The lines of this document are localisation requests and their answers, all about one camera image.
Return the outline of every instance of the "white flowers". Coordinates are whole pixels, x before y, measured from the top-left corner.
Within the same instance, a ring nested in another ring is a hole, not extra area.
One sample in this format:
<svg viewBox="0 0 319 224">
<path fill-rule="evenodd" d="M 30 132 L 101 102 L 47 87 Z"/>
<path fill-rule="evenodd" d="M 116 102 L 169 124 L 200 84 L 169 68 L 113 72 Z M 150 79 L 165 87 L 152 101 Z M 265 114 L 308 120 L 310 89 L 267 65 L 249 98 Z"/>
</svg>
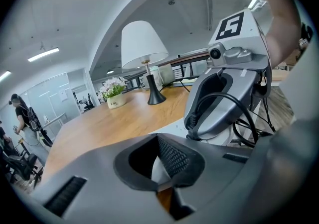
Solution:
<svg viewBox="0 0 319 224">
<path fill-rule="evenodd" d="M 125 81 L 123 77 L 108 79 L 100 88 L 98 98 L 110 98 L 120 94 L 125 88 Z"/>
</svg>

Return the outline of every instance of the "black chair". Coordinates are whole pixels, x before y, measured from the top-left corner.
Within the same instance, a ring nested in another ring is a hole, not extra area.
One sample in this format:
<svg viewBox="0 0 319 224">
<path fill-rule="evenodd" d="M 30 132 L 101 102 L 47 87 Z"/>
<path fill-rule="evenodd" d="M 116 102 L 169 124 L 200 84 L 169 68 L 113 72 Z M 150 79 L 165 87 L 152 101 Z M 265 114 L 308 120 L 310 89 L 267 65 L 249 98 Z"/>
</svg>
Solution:
<svg viewBox="0 0 319 224">
<path fill-rule="evenodd" d="M 14 175 L 19 175 L 23 180 L 30 180 L 31 175 L 35 175 L 34 178 L 34 187 L 36 186 L 38 180 L 41 180 L 41 175 L 43 174 L 43 167 L 36 172 L 38 169 L 35 166 L 36 156 L 34 154 L 28 155 L 26 158 L 27 152 L 23 151 L 20 156 L 5 156 L 2 151 L 0 151 L 0 157 L 4 162 L 7 163 L 7 167 L 12 168 L 14 172 L 12 173 L 10 182 L 13 182 Z"/>
<path fill-rule="evenodd" d="M 88 94 L 88 99 L 89 100 L 87 102 L 85 102 L 86 106 L 84 107 L 84 110 L 90 110 L 90 109 L 94 108 L 94 105 L 91 101 L 90 93 Z"/>
</svg>

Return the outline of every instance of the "white lampshade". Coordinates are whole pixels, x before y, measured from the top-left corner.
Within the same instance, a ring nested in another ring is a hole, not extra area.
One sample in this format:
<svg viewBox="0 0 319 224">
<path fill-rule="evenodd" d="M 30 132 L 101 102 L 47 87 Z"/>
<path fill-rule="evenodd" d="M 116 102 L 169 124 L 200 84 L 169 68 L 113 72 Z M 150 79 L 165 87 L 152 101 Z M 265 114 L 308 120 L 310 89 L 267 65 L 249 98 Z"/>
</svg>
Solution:
<svg viewBox="0 0 319 224">
<path fill-rule="evenodd" d="M 122 67 L 124 69 L 142 66 L 160 61 L 168 56 L 164 44 L 152 25 L 146 21 L 134 21 L 122 30 Z"/>
</svg>

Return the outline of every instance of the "potted plant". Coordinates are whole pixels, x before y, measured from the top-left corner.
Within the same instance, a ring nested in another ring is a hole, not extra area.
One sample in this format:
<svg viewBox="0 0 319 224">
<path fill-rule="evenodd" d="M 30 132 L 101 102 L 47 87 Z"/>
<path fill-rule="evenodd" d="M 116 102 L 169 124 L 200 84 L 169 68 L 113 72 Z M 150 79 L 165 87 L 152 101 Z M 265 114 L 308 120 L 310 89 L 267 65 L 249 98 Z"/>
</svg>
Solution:
<svg viewBox="0 0 319 224">
<path fill-rule="evenodd" d="M 110 109 L 121 107 L 126 103 L 122 94 L 125 88 L 125 79 L 123 77 L 108 79 L 99 90 L 99 98 L 103 98 L 108 103 Z"/>
</svg>

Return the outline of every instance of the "black t-shirt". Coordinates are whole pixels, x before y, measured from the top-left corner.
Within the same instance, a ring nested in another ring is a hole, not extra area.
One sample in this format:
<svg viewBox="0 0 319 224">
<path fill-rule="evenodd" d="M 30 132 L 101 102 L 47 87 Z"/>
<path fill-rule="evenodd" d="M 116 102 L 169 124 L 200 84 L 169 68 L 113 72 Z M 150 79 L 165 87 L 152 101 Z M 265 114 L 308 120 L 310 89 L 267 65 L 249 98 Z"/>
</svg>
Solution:
<svg viewBox="0 0 319 224">
<path fill-rule="evenodd" d="M 26 127 L 26 125 L 30 126 L 30 122 L 29 122 L 29 117 L 28 117 L 28 111 L 25 110 L 22 107 L 17 107 L 15 108 L 15 114 L 18 117 L 19 115 L 22 116 L 23 120 L 24 120 L 24 128 Z"/>
<path fill-rule="evenodd" d="M 3 140 L 3 136 L 5 135 L 5 131 L 2 127 L 0 127 L 0 139 Z"/>
</svg>

